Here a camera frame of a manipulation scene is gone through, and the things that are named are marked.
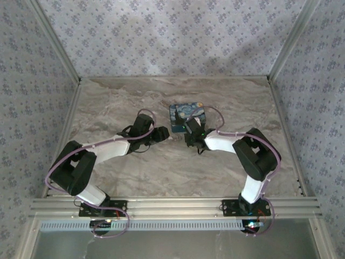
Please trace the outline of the grey metal panel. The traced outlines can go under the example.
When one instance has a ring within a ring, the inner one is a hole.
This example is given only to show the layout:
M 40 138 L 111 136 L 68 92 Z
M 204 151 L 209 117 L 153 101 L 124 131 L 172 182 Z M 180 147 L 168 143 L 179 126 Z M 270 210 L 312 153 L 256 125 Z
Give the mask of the grey metal panel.
M 39 234 L 32 259 L 320 259 L 307 233 L 129 231 L 109 239 L 86 231 Z

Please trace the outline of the aluminium frame post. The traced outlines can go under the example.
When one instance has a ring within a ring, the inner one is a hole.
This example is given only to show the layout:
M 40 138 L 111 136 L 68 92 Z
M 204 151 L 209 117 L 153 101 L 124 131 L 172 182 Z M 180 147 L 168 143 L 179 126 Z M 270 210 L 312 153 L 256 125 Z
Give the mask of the aluminium frame post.
M 267 80 L 270 84 L 273 83 L 277 79 L 280 71 L 282 70 L 289 55 L 291 54 L 294 47 L 296 46 L 299 38 L 303 34 L 305 28 L 307 27 L 313 13 L 315 12 L 320 2 L 321 0 L 306 0 L 305 1 L 300 13 L 296 17 L 296 20 L 291 28 L 291 31 L 289 32 L 267 76 Z
M 69 77 L 73 80 L 74 83 L 79 85 L 80 78 L 71 62 L 69 59 L 66 51 L 63 48 L 63 45 L 61 41 L 59 40 L 57 34 L 55 33 L 49 18 L 45 14 L 41 4 L 38 2 L 38 0 L 25 0 L 27 3 L 28 7 L 31 9 L 33 15 L 35 16 L 38 24 L 43 30 L 43 33 L 45 36 L 48 38 L 48 41 L 53 48 L 55 54 L 61 61 L 64 69 L 66 70 L 67 74 Z

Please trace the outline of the aluminium mounting rail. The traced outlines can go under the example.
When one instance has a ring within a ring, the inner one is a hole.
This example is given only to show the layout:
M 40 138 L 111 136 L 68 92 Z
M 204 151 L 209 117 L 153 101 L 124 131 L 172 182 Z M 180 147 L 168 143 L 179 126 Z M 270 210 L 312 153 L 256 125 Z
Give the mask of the aluminium mounting rail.
M 221 197 L 127 197 L 127 213 L 133 220 L 220 219 Z M 63 219 L 77 217 L 73 198 L 54 196 L 35 199 L 30 217 Z M 322 217 L 315 197 L 271 197 L 272 215 L 262 219 L 309 219 Z

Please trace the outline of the aluminium frame leg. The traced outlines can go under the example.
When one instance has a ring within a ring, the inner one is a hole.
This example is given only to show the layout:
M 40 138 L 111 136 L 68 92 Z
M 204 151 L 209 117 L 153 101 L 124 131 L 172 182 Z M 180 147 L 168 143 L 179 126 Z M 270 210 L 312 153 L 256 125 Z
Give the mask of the aluminium frame leg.
M 320 259 L 338 259 L 324 219 L 309 219 Z
M 30 217 L 22 230 L 14 259 L 30 259 L 40 231 L 40 220 Z

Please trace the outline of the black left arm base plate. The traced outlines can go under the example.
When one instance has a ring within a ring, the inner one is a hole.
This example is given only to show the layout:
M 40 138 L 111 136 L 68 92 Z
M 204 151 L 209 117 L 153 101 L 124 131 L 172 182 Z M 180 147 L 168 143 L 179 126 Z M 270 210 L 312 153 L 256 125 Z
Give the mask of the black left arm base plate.
M 100 207 L 115 207 L 127 211 L 127 200 L 105 200 Z M 79 217 L 126 217 L 123 212 L 114 209 L 99 209 L 81 203 Z

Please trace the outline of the blue starry night tin box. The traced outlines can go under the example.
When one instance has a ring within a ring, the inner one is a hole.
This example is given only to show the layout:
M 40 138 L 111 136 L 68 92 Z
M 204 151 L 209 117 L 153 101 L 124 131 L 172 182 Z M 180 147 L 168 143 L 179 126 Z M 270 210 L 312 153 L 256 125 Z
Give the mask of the blue starry night tin box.
M 173 133 L 183 133 L 182 124 L 178 122 L 177 117 L 180 117 L 183 120 L 186 120 L 190 116 L 197 117 L 201 125 L 206 124 L 205 110 L 202 102 L 196 103 L 180 103 L 172 104 L 169 106 L 169 116 L 170 116 L 170 125 L 171 131 Z

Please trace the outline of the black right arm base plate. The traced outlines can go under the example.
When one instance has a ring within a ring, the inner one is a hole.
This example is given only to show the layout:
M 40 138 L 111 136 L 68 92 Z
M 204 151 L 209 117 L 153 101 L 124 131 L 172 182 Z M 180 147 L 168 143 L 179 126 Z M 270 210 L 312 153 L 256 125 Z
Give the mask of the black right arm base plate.
M 225 199 L 222 200 L 219 209 L 225 217 L 272 215 L 269 203 L 263 199 L 259 199 L 253 204 L 239 199 Z

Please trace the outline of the aluminium table side rail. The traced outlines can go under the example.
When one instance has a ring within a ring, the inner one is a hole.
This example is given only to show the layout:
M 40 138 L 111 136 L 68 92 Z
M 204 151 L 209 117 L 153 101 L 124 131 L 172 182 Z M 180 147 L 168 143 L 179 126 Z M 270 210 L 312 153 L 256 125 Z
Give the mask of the aluminium table side rail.
M 293 146 L 291 136 L 289 134 L 288 126 L 285 122 L 284 112 L 283 112 L 281 105 L 279 103 L 277 91 L 275 90 L 274 86 L 272 85 L 272 83 L 270 81 L 268 81 L 268 84 L 270 86 L 272 100 L 273 100 L 275 107 L 276 107 L 277 115 L 278 115 L 279 120 L 280 120 L 281 128 L 282 128 L 284 138 L 285 138 L 285 141 L 287 144 L 289 155 L 292 159 L 293 170 L 294 170 L 294 173 L 296 176 L 296 181 L 299 183 L 299 195 L 300 196 L 310 196 L 310 194 L 308 192 L 308 187 L 305 183 L 302 169 L 301 169 L 299 162 L 298 162 L 298 158 L 297 158 L 294 146 Z
M 59 137 L 57 148 L 56 148 L 54 155 L 53 155 L 51 166 L 56 161 L 58 155 L 60 154 L 60 152 L 64 148 L 65 144 L 69 140 L 70 132 L 71 132 L 71 128 L 72 128 L 72 122 L 74 119 L 75 111 L 76 111 L 76 108 L 78 106 L 78 101 L 79 101 L 79 97 L 80 97 L 80 91 L 81 91 L 80 84 L 81 84 L 81 79 L 79 79 L 79 82 L 76 84 L 76 88 L 74 90 L 74 93 L 73 93 L 73 96 L 72 96 L 72 99 L 70 102 L 70 106 L 68 108 L 67 115 L 66 115 L 66 118 L 64 121 L 62 132 L 61 132 L 60 137 Z

